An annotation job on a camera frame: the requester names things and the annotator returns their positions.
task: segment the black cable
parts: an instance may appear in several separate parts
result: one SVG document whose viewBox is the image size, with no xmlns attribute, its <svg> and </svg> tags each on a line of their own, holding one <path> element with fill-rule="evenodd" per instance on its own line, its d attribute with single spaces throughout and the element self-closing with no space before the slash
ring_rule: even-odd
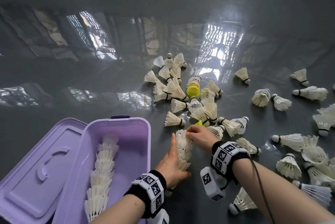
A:
<svg viewBox="0 0 335 224">
<path fill-rule="evenodd" d="M 249 160 L 251 161 L 251 164 L 253 165 L 253 167 L 254 167 L 254 169 L 255 169 L 255 171 L 256 171 L 257 178 L 258 178 L 258 183 L 259 183 L 259 186 L 260 186 L 260 188 L 261 188 L 261 192 L 262 192 L 263 200 L 264 200 L 264 202 L 265 202 L 265 206 L 266 206 L 266 208 L 267 208 L 268 211 L 269 211 L 269 214 L 270 214 L 272 223 L 275 224 L 274 219 L 273 219 L 273 216 L 272 216 L 272 213 L 271 213 L 271 211 L 270 211 L 270 207 L 269 207 L 268 201 L 266 200 L 266 196 L 265 196 L 265 193 L 264 193 L 263 185 L 262 185 L 262 182 L 261 182 L 261 177 L 259 176 L 257 167 L 256 167 L 256 165 L 254 164 L 254 161 L 253 161 L 252 159 L 249 159 Z"/>
</svg>

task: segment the gray floor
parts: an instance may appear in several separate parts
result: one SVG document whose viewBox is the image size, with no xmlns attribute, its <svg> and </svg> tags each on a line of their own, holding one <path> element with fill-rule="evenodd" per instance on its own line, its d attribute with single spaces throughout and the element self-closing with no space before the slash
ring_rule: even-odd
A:
<svg viewBox="0 0 335 224">
<path fill-rule="evenodd" d="M 144 83 L 153 60 L 182 52 L 182 88 L 193 75 L 204 87 L 210 79 L 224 91 L 218 115 L 248 116 L 244 137 L 261 147 L 256 160 L 275 170 L 289 149 L 273 145 L 273 134 L 317 134 L 312 114 L 334 103 L 334 0 L 0 0 L 0 179 L 65 117 L 89 123 L 116 114 L 143 117 L 151 124 L 151 166 L 169 148 L 164 127 L 170 103 L 153 102 Z M 249 86 L 234 78 L 247 67 Z M 289 75 L 307 68 L 310 85 L 325 87 L 319 103 L 293 97 L 300 89 Z M 251 103 L 258 89 L 289 98 L 287 112 Z M 181 114 L 188 125 L 195 121 Z M 333 157 L 334 132 L 319 145 Z M 165 206 L 170 223 L 265 223 L 251 210 L 237 217 L 228 205 L 239 186 L 230 184 L 225 200 L 207 199 L 199 171 L 210 156 L 197 147 L 189 170 Z M 308 182 L 304 172 L 302 181 Z M 335 213 L 334 206 L 330 211 Z"/>
</svg>

